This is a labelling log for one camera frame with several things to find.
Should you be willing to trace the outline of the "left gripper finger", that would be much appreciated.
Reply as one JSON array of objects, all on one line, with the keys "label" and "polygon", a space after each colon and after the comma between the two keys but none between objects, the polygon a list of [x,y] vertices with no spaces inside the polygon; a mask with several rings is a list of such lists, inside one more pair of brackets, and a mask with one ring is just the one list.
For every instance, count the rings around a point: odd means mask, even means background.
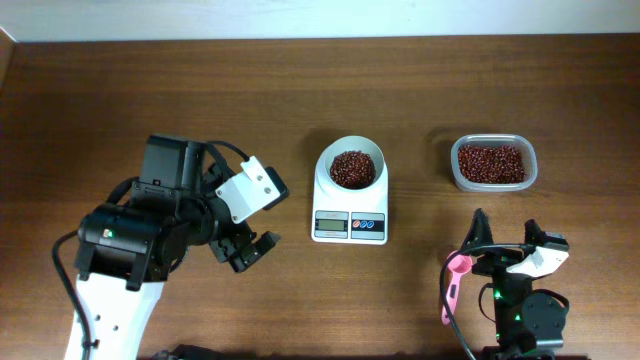
[{"label": "left gripper finger", "polygon": [[248,270],[272,250],[280,240],[281,236],[279,234],[271,231],[265,232],[258,240],[239,248],[229,260],[231,268],[235,273],[242,273]]},{"label": "left gripper finger", "polygon": [[279,192],[278,197],[264,207],[264,210],[270,210],[289,196],[289,189],[273,167],[266,167],[265,171]]}]

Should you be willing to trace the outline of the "pink measuring scoop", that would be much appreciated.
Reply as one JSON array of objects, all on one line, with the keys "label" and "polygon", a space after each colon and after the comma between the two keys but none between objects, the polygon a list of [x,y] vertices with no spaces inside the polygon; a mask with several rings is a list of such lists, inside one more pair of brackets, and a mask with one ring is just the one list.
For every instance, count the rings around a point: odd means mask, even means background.
[{"label": "pink measuring scoop", "polygon": [[448,258],[451,261],[446,267],[446,292],[441,312],[441,321],[444,325],[450,324],[450,314],[455,313],[462,277],[469,273],[473,266],[473,261],[469,255],[459,255],[456,252],[452,252]]}]

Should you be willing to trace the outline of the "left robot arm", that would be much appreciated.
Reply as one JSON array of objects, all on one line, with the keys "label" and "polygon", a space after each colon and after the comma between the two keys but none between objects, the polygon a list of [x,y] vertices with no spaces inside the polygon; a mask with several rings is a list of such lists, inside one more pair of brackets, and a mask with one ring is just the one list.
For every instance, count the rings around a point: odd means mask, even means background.
[{"label": "left robot arm", "polygon": [[52,260],[74,307],[68,359],[134,359],[169,275],[207,245],[236,273],[279,241],[247,220],[289,195],[277,171],[241,156],[234,172],[220,141],[152,135],[139,176],[124,180],[54,243]]}]

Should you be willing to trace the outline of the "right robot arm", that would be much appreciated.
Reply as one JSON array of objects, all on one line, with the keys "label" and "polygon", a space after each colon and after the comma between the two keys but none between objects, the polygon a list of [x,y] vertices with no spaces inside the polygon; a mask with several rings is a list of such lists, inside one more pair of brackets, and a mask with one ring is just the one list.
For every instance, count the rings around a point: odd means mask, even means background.
[{"label": "right robot arm", "polygon": [[524,224],[523,243],[496,244],[488,216],[475,210],[461,250],[475,258],[474,275],[491,279],[497,344],[484,348],[482,359],[553,359],[563,347],[570,302],[534,289],[533,282],[558,270],[569,249],[563,235],[542,230],[533,219]]}]

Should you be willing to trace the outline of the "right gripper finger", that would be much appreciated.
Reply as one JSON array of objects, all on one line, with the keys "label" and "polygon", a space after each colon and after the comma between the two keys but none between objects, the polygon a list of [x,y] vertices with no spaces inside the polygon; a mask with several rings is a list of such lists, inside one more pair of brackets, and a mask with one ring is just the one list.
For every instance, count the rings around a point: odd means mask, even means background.
[{"label": "right gripper finger", "polygon": [[481,256],[485,247],[493,244],[489,218],[482,208],[478,208],[474,211],[470,229],[460,250],[469,256]]},{"label": "right gripper finger", "polygon": [[531,246],[544,244],[545,232],[539,227],[535,219],[528,220],[525,225],[525,243]]}]

